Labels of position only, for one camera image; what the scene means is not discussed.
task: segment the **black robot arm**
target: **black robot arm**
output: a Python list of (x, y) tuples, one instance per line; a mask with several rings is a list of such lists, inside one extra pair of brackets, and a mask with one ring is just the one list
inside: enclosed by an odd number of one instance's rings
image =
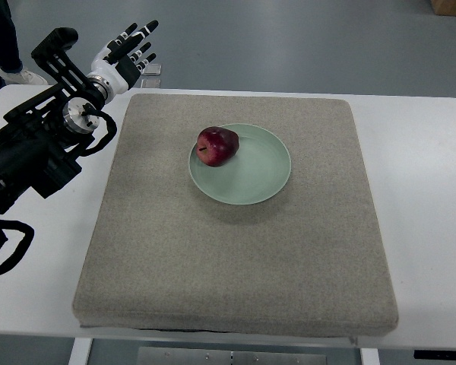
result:
[[(103, 149), (115, 136), (116, 124), (101, 109), (138, 80), (141, 70), (155, 58), (140, 60), (150, 47), (135, 48), (156, 27), (152, 21), (136, 33), (132, 24), (98, 53), (92, 71), (84, 75), (66, 55), (78, 40), (72, 28), (57, 28), (35, 49), (32, 57), (57, 84), (4, 115), (0, 129), (0, 215), (29, 188), (47, 198), (81, 172), (76, 161)], [(93, 131), (106, 122), (107, 133), (93, 146)], [(33, 229), (18, 221), (0, 220), (0, 249), (7, 240), (4, 230), (19, 230), (24, 238), (15, 252), (0, 264), (0, 275), (24, 256)]]

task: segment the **gray floor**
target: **gray floor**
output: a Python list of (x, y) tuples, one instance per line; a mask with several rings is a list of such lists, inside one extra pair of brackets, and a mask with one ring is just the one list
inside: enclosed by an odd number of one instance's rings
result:
[[(24, 64), (42, 75), (30, 52), (55, 27), (78, 31), (68, 55), (88, 73), (110, 39), (157, 19), (150, 41), (163, 88), (456, 97), (456, 17), (435, 16), (430, 0), (9, 3)], [(0, 336), (0, 364), (68, 363), (71, 341)], [(135, 363), (138, 346), (96, 341), (90, 364)], [(381, 357), (435, 363), (413, 360), (412, 351)]]

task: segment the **red apple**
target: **red apple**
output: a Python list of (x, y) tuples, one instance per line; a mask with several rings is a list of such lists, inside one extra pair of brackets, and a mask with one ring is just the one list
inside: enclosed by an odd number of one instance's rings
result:
[(224, 165), (239, 148), (238, 135), (223, 127), (207, 127), (198, 136), (196, 154), (211, 167)]

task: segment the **ceramic plate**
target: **ceramic plate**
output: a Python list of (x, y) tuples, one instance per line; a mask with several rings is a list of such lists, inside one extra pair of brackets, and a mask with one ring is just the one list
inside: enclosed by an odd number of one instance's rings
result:
[(248, 205), (277, 194), (290, 175), (290, 155), (285, 144), (267, 129), (251, 124), (222, 125), (239, 136), (239, 150), (221, 167), (209, 167), (189, 155), (189, 172), (196, 186), (219, 202)]

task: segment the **black cable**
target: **black cable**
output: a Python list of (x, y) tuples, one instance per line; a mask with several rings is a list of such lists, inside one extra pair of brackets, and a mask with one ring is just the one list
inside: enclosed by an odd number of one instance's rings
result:
[(117, 128), (116, 128), (116, 123), (111, 116), (109, 116), (108, 114), (106, 114), (105, 112), (103, 112), (101, 110), (94, 109), (89, 104), (86, 105), (85, 111), (83, 112), (83, 116), (99, 116), (100, 118), (105, 119), (106, 130), (107, 130), (106, 135), (103, 138), (101, 138), (100, 141), (94, 147), (88, 148), (81, 154), (82, 157), (86, 157), (86, 156), (90, 156), (91, 154), (95, 154), (96, 152), (104, 149), (105, 146), (108, 143), (110, 143), (111, 140), (115, 137)]
[(24, 234), (24, 238), (17, 244), (14, 253), (0, 264), (0, 275), (13, 269), (24, 257), (33, 239), (33, 228), (20, 221), (1, 221), (0, 230), (18, 230)]

